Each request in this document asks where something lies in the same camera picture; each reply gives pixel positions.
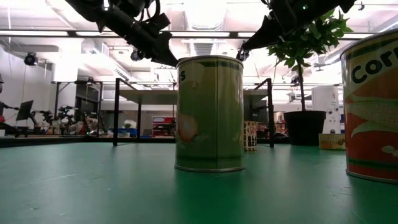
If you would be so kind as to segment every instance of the can rim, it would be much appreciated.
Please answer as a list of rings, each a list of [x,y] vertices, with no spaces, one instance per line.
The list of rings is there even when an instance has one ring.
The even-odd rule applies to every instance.
[[[229,57],[229,56],[224,56],[224,55],[199,55],[199,56],[187,57],[187,58],[182,59],[181,61],[178,62],[177,68],[178,68],[179,66],[181,66],[183,63],[186,63],[186,62],[189,62],[189,61],[192,61],[192,60],[198,60],[198,59],[218,59],[218,58],[222,58],[222,59],[232,60],[232,61],[234,61],[234,62],[238,62],[238,63],[241,64],[242,67],[243,67],[243,63],[242,63],[240,60],[238,60],[238,59],[236,59],[236,58]]]
[[[395,29],[392,29],[392,30],[387,30],[387,31],[384,31],[384,32],[381,32],[381,33],[378,33],[378,34],[373,34],[373,35],[371,35],[371,36],[369,36],[369,37],[363,38],[363,39],[361,39],[361,40],[357,40],[356,42],[354,42],[354,43],[352,43],[352,44],[349,44],[349,46],[345,47],[344,50],[341,52],[339,58],[341,59],[341,56],[343,56],[343,54],[344,54],[347,50],[349,50],[349,49],[351,49],[351,48],[353,48],[353,47],[355,47],[355,46],[357,46],[357,45],[359,45],[359,44],[362,44],[362,43],[365,43],[365,42],[368,41],[368,40],[373,40],[373,39],[375,39],[375,38],[382,37],[382,36],[384,36],[384,35],[388,35],[388,34],[395,33],[395,32],[398,32],[398,28],[395,28]]]

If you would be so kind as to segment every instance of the computer monitor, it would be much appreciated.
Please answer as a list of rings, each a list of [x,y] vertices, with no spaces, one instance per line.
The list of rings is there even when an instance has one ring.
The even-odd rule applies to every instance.
[[[16,121],[24,121],[29,119],[32,110],[33,100],[21,103]]]

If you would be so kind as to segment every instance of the potted plant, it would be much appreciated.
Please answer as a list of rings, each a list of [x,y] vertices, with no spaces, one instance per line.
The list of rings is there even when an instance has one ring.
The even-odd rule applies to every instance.
[[[311,66],[305,59],[314,53],[327,53],[331,46],[337,47],[338,39],[343,37],[345,32],[352,32],[346,25],[348,19],[344,19],[340,11],[338,18],[335,18],[334,12],[335,10],[329,11],[309,25],[284,37],[282,43],[268,47],[269,55],[277,57],[276,65],[284,62],[284,65],[298,73],[302,110],[284,115],[290,142],[295,145],[318,145],[318,134],[322,133],[326,118],[324,111],[305,110],[303,69]]]

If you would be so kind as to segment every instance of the tin can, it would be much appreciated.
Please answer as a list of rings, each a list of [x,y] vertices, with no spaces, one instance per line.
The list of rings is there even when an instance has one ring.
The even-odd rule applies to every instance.
[[[225,56],[181,60],[175,167],[195,172],[243,169],[243,64]]]
[[[257,150],[257,122],[245,121],[243,126],[243,147],[245,151]]]
[[[341,54],[347,173],[398,184],[398,29]]]

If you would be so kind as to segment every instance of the plant stem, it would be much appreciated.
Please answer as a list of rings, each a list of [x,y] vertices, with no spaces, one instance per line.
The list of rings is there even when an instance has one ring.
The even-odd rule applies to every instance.
[[[297,62],[298,65],[298,79],[300,82],[300,94],[301,94],[301,107],[302,107],[302,111],[305,111],[305,99],[304,99],[304,86],[303,86],[303,72],[301,71],[301,64],[299,62]]]

